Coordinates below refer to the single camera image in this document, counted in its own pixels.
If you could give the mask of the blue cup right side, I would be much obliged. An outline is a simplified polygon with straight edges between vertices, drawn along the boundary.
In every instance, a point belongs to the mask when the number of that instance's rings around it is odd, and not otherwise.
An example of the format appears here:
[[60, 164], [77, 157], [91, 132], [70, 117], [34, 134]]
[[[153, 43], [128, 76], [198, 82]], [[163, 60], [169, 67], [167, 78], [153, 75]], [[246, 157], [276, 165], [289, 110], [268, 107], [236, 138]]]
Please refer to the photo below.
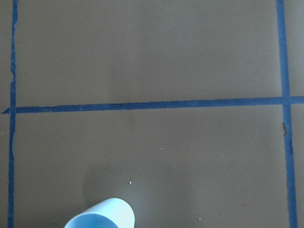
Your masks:
[[74, 216], [66, 228], [133, 228], [135, 215], [131, 206], [119, 198], [106, 199]]

